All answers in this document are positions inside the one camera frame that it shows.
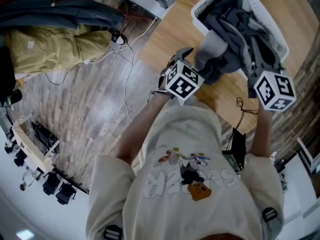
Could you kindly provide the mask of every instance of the black cable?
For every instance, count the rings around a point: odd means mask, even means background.
[[[49,79],[49,77],[48,77],[48,75],[47,75],[47,73],[45,73],[45,76],[46,76],[46,78],[48,79],[48,81],[49,81],[51,84],[53,84],[53,85],[55,85],[55,86],[60,86],[60,85],[62,85],[62,83],[66,80],[67,75],[68,75],[72,70],[74,70],[78,65],[79,65],[79,64],[77,64],[77,65],[75,65],[73,68],[71,68],[71,69],[65,74],[62,82],[59,83],[59,84],[58,84],[58,83],[55,83],[55,82],[51,82],[50,79]]]
[[[241,97],[236,98],[236,106],[239,107],[241,109],[241,111],[242,111],[240,120],[239,120],[237,126],[235,127],[235,129],[237,130],[239,125],[242,122],[242,119],[244,118],[245,113],[258,115],[258,110],[257,109],[244,109],[244,101],[243,101],[243,99]],[[228,144],[226,146],[226,150],[229,150],[229,145],[230,145],[230,142],[231,142],[231,139],[232,139],[233,136],[234,136],[234,131],[232,130],[232,134],[231,134],[231,136],[229,138]]]

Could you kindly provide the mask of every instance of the graphic print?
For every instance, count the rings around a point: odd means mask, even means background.
[[[205,167],[208,165],[206,160],[210,160],[209,157],[203,153],[192,153],[189,156],[185,156],[179,153],[178,147],[167,150],[166,154],[166,156],[161,157],[157,162],[159,164],[168,162],[171,166],[179,165],[180,174],[183,179],[181,184],[188,185],[187,189],[194,201],[205,199],[211,195],[211,189],[203,183],[205,179],[198,173],[199,166]]]

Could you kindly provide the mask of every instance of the person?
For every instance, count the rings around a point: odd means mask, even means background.
[[[37,180],[37,174],[33,172],[28,166],[25,167],[25,173],[23,174],[22,181],[20,184],[20,190],[25,191],[27,188],[31,187],[33,183]]]
[[[111,153],[96,157],[86,238],[275,240],[284,194],[270,159],[272,113],[259,104],[239,177],[222,155],[217,115],[200,102],[165,105],[170,98],[156,92]]]

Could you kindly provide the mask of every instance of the chair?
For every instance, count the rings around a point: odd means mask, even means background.
[[[57,174],[49,172],[48,179],[42,185],[43,192],[46,193],[48,196],[53,195],[55,193],[59,183],[60,183],[60,180],[58,179]]]
[[[74,194],[73,200],[76,197],[77,191],[72,187],[72,185],[67,183],[62,183],[62,186],[60,187],[60,192],[56,194],[56,198],[58,199],[58,203],[62,205],[67,205],[69,203],[70,197]]]
[[[13,160],[16,166],[21,167],[25,164],[25,159],[27,158],[27,155],[20,150],[16,155],[15,159]]]

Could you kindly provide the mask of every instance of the laundry basket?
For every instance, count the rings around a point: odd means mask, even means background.
[[[193,25],[204,35],[209,32],[209,29],[198,19],[198,16],[211,5],[215,0],[200,0],[191,10],[192,23]],[[260,0],[248,0],[251,10],[253,11],[258,22],[269,30],[270,34],[273,35],[275,40],[278,42],[276,52],[279,55],[281,62],[283,63],[289,54],[289,47],[287,42],[282,35],[279,27],[277,26],[270,13],[260,2]]]

